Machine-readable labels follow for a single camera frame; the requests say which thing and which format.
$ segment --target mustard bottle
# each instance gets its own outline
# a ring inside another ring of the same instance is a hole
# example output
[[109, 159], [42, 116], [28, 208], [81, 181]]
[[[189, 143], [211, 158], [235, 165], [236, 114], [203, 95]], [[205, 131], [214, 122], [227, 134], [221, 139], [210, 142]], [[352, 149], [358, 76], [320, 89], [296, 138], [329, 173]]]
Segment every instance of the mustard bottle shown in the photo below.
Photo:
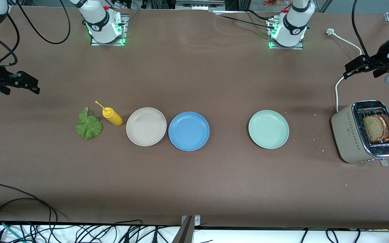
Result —
[[116, 113], [112, 108], [110, 107], [103, 107], [98, 101], [96, 101], [96, 104], [101, 106], [103, 108], [103, 116], [109, 120], [113, 125], [115, 126], [121, 126], [122, 125], [122, 118]]

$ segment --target bread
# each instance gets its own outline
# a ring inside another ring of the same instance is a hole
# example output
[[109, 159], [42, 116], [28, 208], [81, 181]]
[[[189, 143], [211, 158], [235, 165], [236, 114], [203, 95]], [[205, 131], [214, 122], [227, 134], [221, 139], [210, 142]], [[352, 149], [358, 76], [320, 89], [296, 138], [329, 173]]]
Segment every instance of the bread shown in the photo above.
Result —
[[366, 134], [370, 142], [389, 141], [389, 117], [386, 115], [369, 115], [363, 118]]

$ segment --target white power cord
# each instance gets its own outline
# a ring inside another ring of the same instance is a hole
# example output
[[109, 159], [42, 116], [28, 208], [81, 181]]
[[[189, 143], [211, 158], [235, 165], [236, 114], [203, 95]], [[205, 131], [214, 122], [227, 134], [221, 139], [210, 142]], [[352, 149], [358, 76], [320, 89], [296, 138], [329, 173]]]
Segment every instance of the white power cord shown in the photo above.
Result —
[[[354, 46], [355, 48], [357, 48], [357, 49], [360, 51], [360, 56], [363, 54], [363, 52], [361, 51], [361, 48], [359, 48], [359, 47], [358, 47], [357, 45], [355, 45], [354, 43], [351, 43], [350, 41], [347, 41], [347, 40], [343, 39], [342, 37], [339, 37], [336, 33], [334, 33], [334, 29], [329, 28], [329, 29], [327, 29], [327, 32], [326, 32], [326, 33], [327, 33], [327, 35], [333, 35], [333, 36], [339, 38], [340, 40], [342, 40], [342, 41], [344, 41], [344, 42], [346, 42], [346, 43], [348, 43], [348, 44], [351, 44], [352, 46]], [[336, 110], [336, 112], [339, 111], [339, 110], [338, 110], [338, 91], [337, 91], [337, 86], [338, 86], [338, 84], [339, 84], [342, 80], [344, 80], [344, 77], [341, 77], [341, 78], [339, 79], [339, 81], [337, 81], [337, 83], [335, 84], [335, 88], [334, 88], [334, 90], [335, 90], [335, 110]]]

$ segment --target green leaf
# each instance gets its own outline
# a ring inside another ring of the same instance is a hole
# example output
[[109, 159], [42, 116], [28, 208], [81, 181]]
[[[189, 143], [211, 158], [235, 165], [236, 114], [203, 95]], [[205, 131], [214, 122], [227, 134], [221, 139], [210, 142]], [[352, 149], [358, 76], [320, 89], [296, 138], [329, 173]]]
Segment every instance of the green leaf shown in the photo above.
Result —
[[76, 132], [83, 139], [88, 140], [97, 137], [102, 132], [103, 123], [92, 115], [88, 115], [88, 107], [79, 114], [79, 122], [76, 125]]

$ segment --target brown table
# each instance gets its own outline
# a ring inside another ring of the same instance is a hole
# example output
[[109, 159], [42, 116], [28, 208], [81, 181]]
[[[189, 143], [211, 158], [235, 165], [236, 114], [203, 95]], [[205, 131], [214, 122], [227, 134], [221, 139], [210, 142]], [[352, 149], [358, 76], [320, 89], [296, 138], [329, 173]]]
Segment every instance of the brown table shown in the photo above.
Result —
[[[65, 36], [61, 8], [26, 12], [48, 39]], [[36, 77], [41, 93], [13, 89], [0, 100], [0, 183], [48, 201], [67, 222], [175, 224], [183, 214], [200, 214], [207, 225], [389, 228], [389, 166], [342, 161], [330, 126], [334, 85], [358, 53], [324, 32], [334, 28], [358, 43], [350, 15], [313, 15], [304, 50], [286, 51], [268, 49], [262, 28], [201, 10], [141, 10], [125, 47], [90, 46], [79, 11], [69, 13], [71, 35], [54, 46], [17, 8], [11, 12], [21, 42], [19, 63], [8, 69]], [[356, 20], [374, 54], [389, 38], [389, 24], [382, 15]], [[0, 39], [15, 42], [8, 20]], [[0, 56], [5, 52], [0, 46]], [[341, 108], [368, 99], [389, 108], [389, 87], [371, 73], [343, 81], [339, 95]], [[180, 112], [198, 112], [210, 139], [194, 152], [176, 149], [167, 136], [140, 147], [125, 125], [102, 118], [102, 134], [84, 141], [74, 129], [77, 114], [88, 106], [101, 117], [95, 100], [124, 120], [142, 107], [159, 109], [168, 123]], [[262, 149], [249, 137], [248, 121], [263, 109], [289, 123], [279, 149]], [[0, 204], [19, 196], [0, 189]], [[19, 202], [3, 219], [47, 215], [36, 203]]]

